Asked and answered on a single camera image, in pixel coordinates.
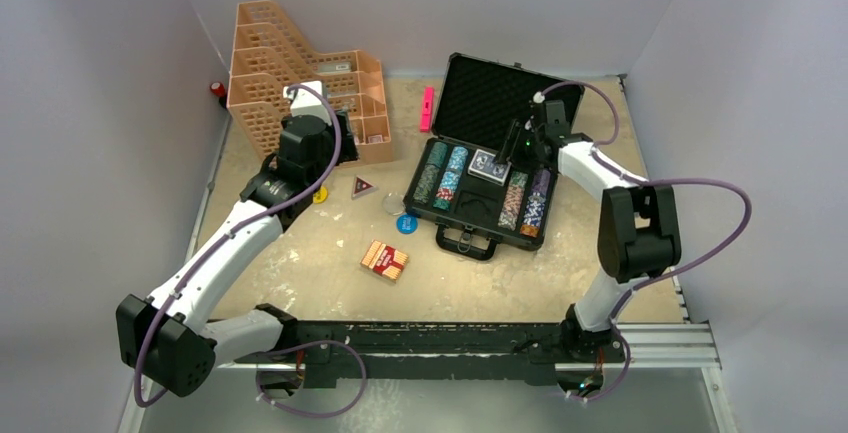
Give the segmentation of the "blue playing card deck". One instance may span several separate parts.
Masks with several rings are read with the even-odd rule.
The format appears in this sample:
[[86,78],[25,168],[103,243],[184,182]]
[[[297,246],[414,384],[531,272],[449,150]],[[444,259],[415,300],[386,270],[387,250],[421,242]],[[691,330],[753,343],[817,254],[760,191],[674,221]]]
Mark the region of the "blue playing card deck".
[[504,185],[510,172],[509,163],[496,162],[496,155],[485,150],[476,150],[469,162],[468,174],[497,185]]

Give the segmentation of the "black poker chip case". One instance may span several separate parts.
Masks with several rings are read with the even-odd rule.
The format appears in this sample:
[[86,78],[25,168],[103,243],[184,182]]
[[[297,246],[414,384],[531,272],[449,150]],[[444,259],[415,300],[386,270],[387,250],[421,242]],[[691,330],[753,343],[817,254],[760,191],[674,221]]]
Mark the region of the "black poker chip case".
[[[547,100],[561,100],[573,126],[585,89],[580,85],[563,86],[560,79],[533,72],[521,65],[507,65],[474,58],[461,53],[449,57],[441,94],[435,107],[430,139],[425,143],[418,165],[403,198],[408,214],[436,225],[436,244],[443,250],[473,260],[490,260],[501,244],[526,251],[536,251],[544,243],[558,171],[544,166],[510,162],[504,185],[468,174],[469,162],[478,149],[497,154],[513,119],[525,121],[534,111],[532,97],[542,91]],[[426,159],[435,142],[448,145],[446,159],[438,173],[434,188],[425,203],[416,203],[413,193]],[[433,200],[451,151],[456,146],[469,150],[450,208],[433,207]],[[548,169],[551,181],[541,230],[535,238],[524,236],[519,229],[535,173]],[[528,174],[521,213],[515,230],[497,226],[499,214],[511,174]]]

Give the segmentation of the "red playing card deck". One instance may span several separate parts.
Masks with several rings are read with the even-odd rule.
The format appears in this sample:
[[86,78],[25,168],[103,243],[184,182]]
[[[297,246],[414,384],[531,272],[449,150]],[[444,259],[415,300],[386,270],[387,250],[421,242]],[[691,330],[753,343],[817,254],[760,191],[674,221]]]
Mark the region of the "red playing card deck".
[[360,265],[381,278],[397,282],[408,262],[408,254],[374,240],[363,255]]

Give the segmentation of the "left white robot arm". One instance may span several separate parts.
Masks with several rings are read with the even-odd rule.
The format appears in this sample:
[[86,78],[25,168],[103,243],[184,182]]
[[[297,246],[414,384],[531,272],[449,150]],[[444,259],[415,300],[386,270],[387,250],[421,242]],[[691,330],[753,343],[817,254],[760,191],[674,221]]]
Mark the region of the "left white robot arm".
[[222,225],[170,279],[116,310],[119,352],[133,370],[136,404],[165,393],[185,397],[212,369],[264,353],[284,362],[297,352],[293,317],[260,305],[230,320],[212,312],[245,269],[308,208],[332,168],[358,157],[343,111],[295,111],[282,122],[278,148],[263,161]]

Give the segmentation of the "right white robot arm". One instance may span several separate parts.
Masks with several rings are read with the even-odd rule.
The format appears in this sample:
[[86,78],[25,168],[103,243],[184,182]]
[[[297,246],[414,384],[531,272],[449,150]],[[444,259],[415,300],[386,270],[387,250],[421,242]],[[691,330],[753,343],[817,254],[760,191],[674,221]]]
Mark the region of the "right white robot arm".
[[584,360],[612,343],[615,322],[636,289],[680,261],[673,189],[651,186],[609,159],[587,135],[573,132],[563,101],[542,96],[527,120],[511,124],[499,155],[555,168],[599,202],[600,270],[560,325],[564,352]]

